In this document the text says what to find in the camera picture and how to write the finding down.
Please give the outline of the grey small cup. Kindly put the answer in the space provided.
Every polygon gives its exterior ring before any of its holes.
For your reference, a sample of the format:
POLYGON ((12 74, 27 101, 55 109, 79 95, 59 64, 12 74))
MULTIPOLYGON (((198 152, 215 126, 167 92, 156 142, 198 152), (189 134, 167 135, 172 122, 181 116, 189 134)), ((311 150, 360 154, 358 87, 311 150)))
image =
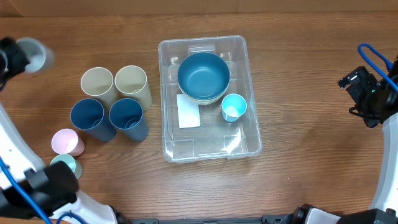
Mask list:
POLYGON ((25 66, 25 72, 35 73, 51 68, 55 63, 53 51, 37 39, 23 37, 16 44, 26 54, 29 64, 25 66))

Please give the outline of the light blue small cup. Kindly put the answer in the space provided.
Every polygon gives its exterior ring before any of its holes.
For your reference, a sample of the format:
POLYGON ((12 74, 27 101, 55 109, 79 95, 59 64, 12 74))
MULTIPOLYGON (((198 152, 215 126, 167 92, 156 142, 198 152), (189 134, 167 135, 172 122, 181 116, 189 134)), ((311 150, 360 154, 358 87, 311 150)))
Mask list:
POLYGON ((223 119, 230 123, 237 121, 247 108, 248 105, 244 97, 236 93, 226 95, 221 102, 223 119))

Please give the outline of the cream bowl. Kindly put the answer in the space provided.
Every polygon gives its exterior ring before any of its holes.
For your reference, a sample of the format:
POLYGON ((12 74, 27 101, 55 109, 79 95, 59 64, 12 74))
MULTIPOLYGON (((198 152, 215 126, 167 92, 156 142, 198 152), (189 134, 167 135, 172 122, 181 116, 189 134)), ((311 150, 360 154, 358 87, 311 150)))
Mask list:
POLYGON ((178 85, 180 91, 199 105, 210 105, 217 102, 227 91, 229 85, 219 84, 189 84, 178 85))

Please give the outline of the dark blue bowl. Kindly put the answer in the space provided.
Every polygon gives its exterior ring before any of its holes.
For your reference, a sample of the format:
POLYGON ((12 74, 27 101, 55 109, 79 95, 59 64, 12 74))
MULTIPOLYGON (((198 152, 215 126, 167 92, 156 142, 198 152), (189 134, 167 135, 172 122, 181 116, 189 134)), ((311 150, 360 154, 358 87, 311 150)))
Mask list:
POLYGON ((219 84, 229 85, 231 72, 226 62, 209 52, 199 52, 188 56, 179 66, 178 85, 219 84))

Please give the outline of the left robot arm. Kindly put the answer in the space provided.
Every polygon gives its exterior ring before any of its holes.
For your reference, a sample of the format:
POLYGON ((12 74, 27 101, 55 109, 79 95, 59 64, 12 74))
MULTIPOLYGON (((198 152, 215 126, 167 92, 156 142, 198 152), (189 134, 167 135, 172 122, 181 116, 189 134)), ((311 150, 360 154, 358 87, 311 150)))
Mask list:
MULTIPOLYGON (((52 50, 36 39, 1 39, 1 87, 20 73, 50 68, 52 50)), ((80 190, 76 172, 65 162, 46 166, 25 143, 1 109, 1 216, 45 223, 129 223, 115 208, 80 190)))

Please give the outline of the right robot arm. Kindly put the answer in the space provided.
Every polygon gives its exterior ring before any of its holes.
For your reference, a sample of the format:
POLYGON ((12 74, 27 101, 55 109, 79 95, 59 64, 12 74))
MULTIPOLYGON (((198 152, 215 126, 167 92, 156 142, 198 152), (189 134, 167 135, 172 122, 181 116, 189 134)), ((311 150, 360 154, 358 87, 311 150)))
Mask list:
POLYGON ((385 80, 377 80, 364 66, 343 77, 338 86, 354 101, 349 113, 374 128, 382 125, 383 154, 376 193, 369 209, 397 210, 397 92, 385 80))

